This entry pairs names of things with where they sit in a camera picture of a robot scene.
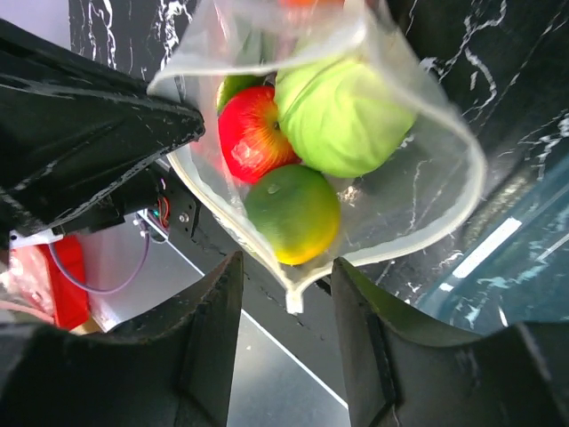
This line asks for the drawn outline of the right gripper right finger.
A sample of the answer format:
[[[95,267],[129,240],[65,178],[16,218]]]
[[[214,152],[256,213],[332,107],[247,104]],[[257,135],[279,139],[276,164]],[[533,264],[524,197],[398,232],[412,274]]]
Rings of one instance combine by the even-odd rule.
[[[378,288],[342,258],[331,293],[352,425],[567,425],[565,322],[473,334]]]

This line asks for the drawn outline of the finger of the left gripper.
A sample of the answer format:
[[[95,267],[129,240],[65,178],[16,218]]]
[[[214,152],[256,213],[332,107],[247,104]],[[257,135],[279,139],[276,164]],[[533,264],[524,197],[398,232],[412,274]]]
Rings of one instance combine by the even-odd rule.
[[[204,131],[198,109],[2,22],[2,232],[70,221]]]

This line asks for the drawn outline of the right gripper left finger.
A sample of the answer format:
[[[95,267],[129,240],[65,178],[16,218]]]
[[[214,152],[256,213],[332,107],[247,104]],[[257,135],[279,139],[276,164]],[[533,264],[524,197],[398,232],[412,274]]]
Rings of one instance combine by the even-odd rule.
[[[2,425],[225,425],[243,290],[234,253],[106,334],[2,324]]]

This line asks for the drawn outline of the clear zip top bag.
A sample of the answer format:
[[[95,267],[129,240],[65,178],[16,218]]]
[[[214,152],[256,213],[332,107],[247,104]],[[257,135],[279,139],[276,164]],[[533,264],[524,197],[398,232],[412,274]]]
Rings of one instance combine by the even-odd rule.
[[[244,199],[258,181],[248,184],[230,173],[218,119],[244,89],[275,88],[282,68],[347,57],[376,69],[391,97],[417,117],[397,149],[372,172],[339,178],[302,160],[292,164],[320,172],[332,185],[341,204],[341,227],[323,254],[286,265],[247,218]],[[364,1],[201,1],[148,90],[201,112],[204,136],[169,155],[172,169],[276,278],[291,313],[302,312],[304,291],[331,272],[336,257],[362,266],[417,252],[462,224],[482,193],[485,156],[476,137],[389,16]]]

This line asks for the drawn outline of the fake green cabbage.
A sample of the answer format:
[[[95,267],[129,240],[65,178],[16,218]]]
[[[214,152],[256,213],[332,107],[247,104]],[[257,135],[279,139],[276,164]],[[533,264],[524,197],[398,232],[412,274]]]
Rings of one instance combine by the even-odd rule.
[[[339,178],[356,178],[381,166],[417,117],[358,57],[280,69],[275,102],[278,123],[294,152],[306,165]]]

